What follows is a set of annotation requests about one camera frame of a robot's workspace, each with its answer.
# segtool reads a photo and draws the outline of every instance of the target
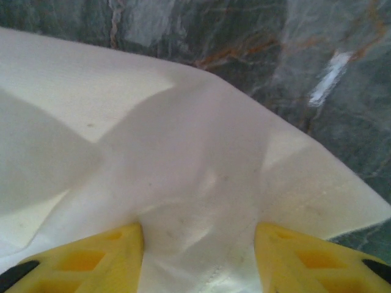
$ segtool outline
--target marble surface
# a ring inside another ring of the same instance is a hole
[[[390,23],[391,0],[0,0],[0,26],[219,75],[389,203]],[[391,263],[391,221],[333,241]]]

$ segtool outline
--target yellow plastic part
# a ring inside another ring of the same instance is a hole
[[[258,224],[255,255],[263,293],[391,292],[362,262],[381,259],[273,224]]]
[[[31,256],[40,264],[7,293],[136,293],[142,228],[132,224]]]

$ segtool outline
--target white fabric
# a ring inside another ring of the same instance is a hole
[[[260,292],[257,222],[328,238],[391,215],[319,143],[207,72],[5,29],[0,69],[2,271],[139,220],[140,293]]]

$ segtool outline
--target white streak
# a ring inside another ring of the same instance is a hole
[[[332,56],[326,68],[326,75],[310,94],[310,107],[320,107],[323,105],[328,94],[335,87],[335,85],[345,72],[346,64],[349,62],[351,56],[352,53],[350,52],[336,52]]]

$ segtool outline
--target rectangular hole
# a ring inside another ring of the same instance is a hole
[[[29,293],[75,293],[80,281],[44,280],[39,282]]]
[[[329,293],[370,293],[360,280],[327,278],[318,280]]]
[[[293,235],[290,235],[290,234],[288,234],[288,233],[284,233],[284,232],[281,232],[281,231],[276,232],[276,234],[277,234],[280,238],[282,238],[282,239],[293,239],[293,238],[294,238]]]
[[[104,237],[106,240],[117,240],[122,237],[122,232],[115,232]]]
[[[74,272],[85,272],[93,270],[105,252],[92,250],[78,250],[69,253],[57,266],[57,270],[66,270]]]
[[[326,251],[296,251],[296,255],[309,269],[339,269],[346,267],[346,264]]]

